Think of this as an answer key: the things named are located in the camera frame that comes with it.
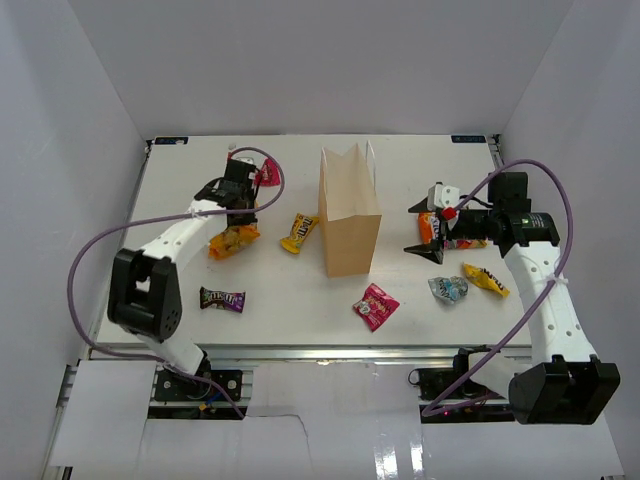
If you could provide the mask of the orange mango gummy bag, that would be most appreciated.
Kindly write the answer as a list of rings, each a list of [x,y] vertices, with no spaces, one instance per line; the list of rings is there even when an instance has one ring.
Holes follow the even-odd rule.
[[[227,259],[251,246],[259,237],[256,224],[230,226],[209,241],[208,256],[214,260]]]

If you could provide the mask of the brown paper bag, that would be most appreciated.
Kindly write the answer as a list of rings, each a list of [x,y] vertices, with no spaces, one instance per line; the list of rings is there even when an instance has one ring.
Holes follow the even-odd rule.
[[[370,272],[382,219],[376,186],[370,142],[343,154],[321,150],[318,214],[328,277]]]

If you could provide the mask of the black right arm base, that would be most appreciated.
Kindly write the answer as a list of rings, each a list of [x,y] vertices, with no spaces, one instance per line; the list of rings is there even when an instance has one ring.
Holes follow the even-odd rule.
[[[468,357],[471,353],[485,354],[489,351],[486,345],[471,348],[460,348],[454,356],[451,367],[424,367],[413,369],[407,380],[419,389],[419,398],[423,403],[430,403],[444,392],[457,378],[468,370]],[[488,395],[490,391],[471,380],[459,386],[447,401],[459,403]],[[476,402],[462,409],[451,410],[432,416],[422,416],[423,424],[462,424],[462,423],[496,423],[514,422],[515,418],[508,402],[503,398],[491,398]]]

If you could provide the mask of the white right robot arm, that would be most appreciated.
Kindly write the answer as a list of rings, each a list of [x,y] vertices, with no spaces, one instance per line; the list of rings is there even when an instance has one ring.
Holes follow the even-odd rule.
[[[431,213],[438,228],[410,252],[436,264],[457,240],[489,240],[499,249],[515,281],[524,315],[492,348],[462,348],[453,360],[451,384],[424,416],[445,412],[441,401],[456,392],[472,399],[485,389],[507,400],[520,424],[591,425],[620,384],[613,363],[603,362],[587,339],[574,309],[563,270],[571,238],[561,247],[554,220],[535,212],[524,172],[494,172],[483,180],[485,209],[469,209],[469,196],[438,183],[411,207]]]

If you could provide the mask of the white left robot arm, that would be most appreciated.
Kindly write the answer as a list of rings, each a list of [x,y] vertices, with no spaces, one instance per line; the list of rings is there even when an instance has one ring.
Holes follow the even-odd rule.
[[[236,212],[255,207],[257,171],[251,158],[229,159],[222,178],[194,195],[184,219],[137,250],[121,249],[113,261],[108,319],[180,370],[177,387],[191,399],[209,392],[212,377],[201,368],[204,351],[180,326],[179,273],[215,235],[255,220],[253,213]]]

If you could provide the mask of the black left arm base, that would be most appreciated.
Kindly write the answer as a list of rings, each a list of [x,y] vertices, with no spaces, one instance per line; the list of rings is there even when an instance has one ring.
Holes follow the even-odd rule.
[[[209,378],[216,382],[233,401],[241,399],[243,377],[243,372],[237,369],[211,369],[209,371]],[[205,401],[211,398],[215,401],[226,400],[224,395],[207,383],[188,379],[167,369],[157,371],[154,393],[152,394],[153,400],[157,402],[187,402]]]

